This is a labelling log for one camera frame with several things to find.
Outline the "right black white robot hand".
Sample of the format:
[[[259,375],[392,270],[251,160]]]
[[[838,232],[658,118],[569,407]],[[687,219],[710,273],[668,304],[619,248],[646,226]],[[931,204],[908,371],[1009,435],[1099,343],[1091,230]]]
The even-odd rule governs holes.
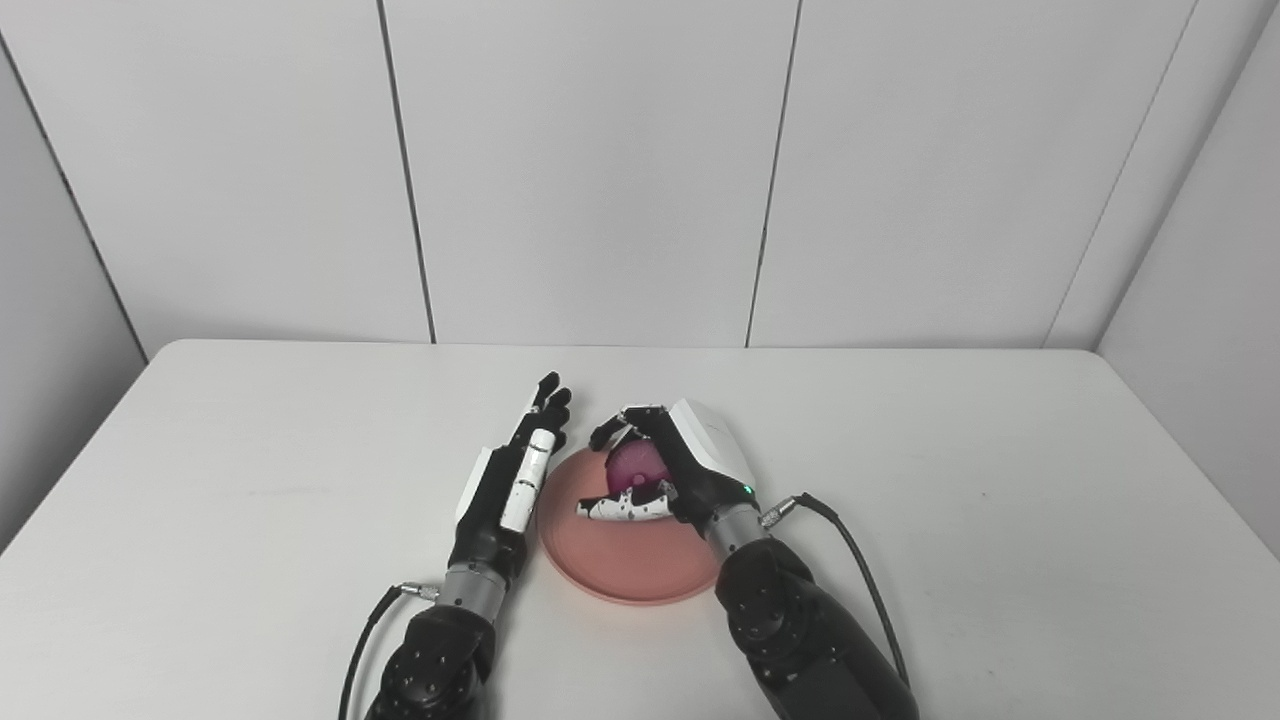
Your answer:
[[[581,498],[594,521],[675,519],[704,533],[736,509],[760,509],[755,477],[722,418],[689,398],[628,405],[590,436],[605,455],[605,495]]]

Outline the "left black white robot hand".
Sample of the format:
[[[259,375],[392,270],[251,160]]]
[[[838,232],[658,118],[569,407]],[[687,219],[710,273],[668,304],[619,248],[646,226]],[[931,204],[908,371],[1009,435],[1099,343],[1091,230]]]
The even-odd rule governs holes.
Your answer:
[[[504,585],[518,579],[529,559],[532,510],[552,457],[567,442],[571,398],[557,372],[545,374],[509,439],[480,452],[463,493],[451,566],[493,571]]]

